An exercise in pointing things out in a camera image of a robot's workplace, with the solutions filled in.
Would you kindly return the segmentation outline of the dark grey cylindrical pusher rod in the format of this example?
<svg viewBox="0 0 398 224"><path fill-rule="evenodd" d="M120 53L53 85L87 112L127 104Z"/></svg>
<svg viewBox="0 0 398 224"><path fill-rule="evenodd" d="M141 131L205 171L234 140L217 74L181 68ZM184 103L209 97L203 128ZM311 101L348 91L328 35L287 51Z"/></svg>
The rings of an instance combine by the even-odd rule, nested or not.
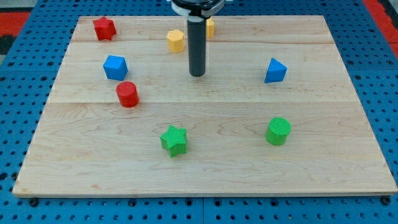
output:
<svg viewBox="0 0 398 224"><path fill-rule="evenodd" d="M200 77L206 72L206 20L190 17L187 28L189 72L191 76Z"/></svg>

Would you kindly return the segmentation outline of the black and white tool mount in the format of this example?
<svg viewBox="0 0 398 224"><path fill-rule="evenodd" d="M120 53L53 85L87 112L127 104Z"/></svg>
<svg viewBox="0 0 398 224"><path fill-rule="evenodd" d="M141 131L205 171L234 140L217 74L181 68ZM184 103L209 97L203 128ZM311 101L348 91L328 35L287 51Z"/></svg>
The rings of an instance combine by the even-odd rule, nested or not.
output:
<svg viewBox="0 0 398 224"><path fill-rule="evenodd" d="M171 0L172 9L181 16L208 18L224 7L224 0Z"/></svg>

